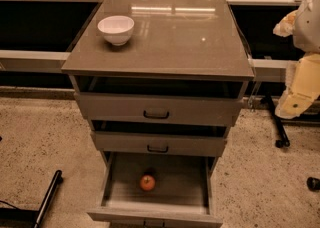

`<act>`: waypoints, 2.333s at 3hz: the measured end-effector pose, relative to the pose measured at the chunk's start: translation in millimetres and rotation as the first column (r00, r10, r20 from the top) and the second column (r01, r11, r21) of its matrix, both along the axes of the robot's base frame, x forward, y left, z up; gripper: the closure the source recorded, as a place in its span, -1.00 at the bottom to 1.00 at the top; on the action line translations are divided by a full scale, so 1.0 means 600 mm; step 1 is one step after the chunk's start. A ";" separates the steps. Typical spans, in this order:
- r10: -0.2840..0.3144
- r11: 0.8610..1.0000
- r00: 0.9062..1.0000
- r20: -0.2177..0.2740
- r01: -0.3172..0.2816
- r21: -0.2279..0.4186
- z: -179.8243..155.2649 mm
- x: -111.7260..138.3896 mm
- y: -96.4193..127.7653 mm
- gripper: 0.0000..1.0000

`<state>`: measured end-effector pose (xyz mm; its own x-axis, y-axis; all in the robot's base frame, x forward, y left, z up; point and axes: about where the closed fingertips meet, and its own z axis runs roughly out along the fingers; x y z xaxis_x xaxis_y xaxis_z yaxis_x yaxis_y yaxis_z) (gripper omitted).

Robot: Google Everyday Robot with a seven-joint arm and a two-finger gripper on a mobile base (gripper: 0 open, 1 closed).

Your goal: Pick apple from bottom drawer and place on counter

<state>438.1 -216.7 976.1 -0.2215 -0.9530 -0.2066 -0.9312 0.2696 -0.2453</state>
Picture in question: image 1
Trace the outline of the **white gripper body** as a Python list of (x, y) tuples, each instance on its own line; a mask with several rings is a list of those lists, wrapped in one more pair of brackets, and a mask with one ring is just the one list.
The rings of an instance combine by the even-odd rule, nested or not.
[(320, 95), (320, 54), (307, 53), (286, 69), (288, 106), (310, 106)]

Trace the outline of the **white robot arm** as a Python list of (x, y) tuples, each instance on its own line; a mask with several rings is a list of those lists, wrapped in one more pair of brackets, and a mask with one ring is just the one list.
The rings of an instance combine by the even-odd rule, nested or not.
[(277, 36), (293, 36), (304, 55), (286, 68), (286, 89), (275, 113), (284, 119), (299, 117), (320, 96), (320, 0), (303, 0), (299, 8), (276, 24)]

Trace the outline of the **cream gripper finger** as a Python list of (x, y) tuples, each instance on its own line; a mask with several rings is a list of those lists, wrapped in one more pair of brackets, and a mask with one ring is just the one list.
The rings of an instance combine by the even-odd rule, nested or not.
[(288, 13), (281, 19), (273, 28), (273, 33), (280, 37), (288, 37), (293, 34), (294, 23), (297, 11), (294, 10)]
[(284, 119), (293, 119), (299, 117), (312, 105), (308, 98), (284, 92), (278, 101), (275, 114)]

